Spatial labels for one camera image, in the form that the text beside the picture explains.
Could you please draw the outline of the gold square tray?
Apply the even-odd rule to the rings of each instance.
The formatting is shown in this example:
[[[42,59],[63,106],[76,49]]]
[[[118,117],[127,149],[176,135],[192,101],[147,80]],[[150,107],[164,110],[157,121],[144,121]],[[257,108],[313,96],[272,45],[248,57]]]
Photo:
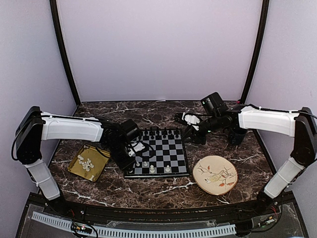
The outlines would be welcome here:
[[[76,153],[67,169],[74,175],[96,182],[109,160],[108,151],[85,144]]]

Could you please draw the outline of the black grey chessboard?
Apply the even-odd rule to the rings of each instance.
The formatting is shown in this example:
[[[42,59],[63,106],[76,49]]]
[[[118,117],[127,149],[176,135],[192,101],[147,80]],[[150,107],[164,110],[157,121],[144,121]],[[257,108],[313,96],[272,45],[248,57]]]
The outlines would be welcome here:
[[[139,137],[132,142],[142,142],[145,149],[136,153],[133,173],[124,172],[126,179],[145,179],[161,177],[187,177],[190,175],[185,145],[181,137],[181,129],[151,127],[140,132]],[[150,165],[155,168],[155,173],[150,173]],[[165,172],[169,165],[171,171]]]

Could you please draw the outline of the white chess king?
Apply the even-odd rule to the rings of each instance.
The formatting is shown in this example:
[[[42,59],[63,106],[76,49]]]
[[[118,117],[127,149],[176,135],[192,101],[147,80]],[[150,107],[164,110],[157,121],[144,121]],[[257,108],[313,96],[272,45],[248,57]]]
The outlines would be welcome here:
[[[150,173],[151,174],[154,174],[155,173],[155,168],[154,168],[154,166],[153,165],[150,165]]]

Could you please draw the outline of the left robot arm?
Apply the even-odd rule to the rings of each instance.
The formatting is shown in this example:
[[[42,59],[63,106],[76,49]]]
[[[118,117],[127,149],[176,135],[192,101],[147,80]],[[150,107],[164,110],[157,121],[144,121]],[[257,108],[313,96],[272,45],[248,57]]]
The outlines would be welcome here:
[[[51,201],[51,209],[59,216],[66,216],[70,206],[61,198],[62,192],[42,159],[42,141],[63,139],[100,143],[109,150],[117,166],[128,171],[135,163],[134,156],[145,148],[139,137],[140,130],[131,119],[114,123],[94,117],[60,116],[32,106],[16,130],[11,157],[24,165],[44,197]]]

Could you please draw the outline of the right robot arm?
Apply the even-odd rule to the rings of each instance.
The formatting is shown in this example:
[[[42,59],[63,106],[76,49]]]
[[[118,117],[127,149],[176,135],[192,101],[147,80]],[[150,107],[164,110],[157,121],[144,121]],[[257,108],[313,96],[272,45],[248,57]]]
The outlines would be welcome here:
[[[311,110],[274,110],[253,104],[235,104],[232,107],[217,92],[201,99],[205,114],[181,113],[180,122],[188,126],[195,143],[204,144],[208,133],[228,128],[231,144],[239,145],[248,129],[264,130],[294,138],[293,150],[286,162],[263,188],[261,198],[253,203],[253,211],[263,215],[272,207],[272,200],[317,160],[317,124]]]

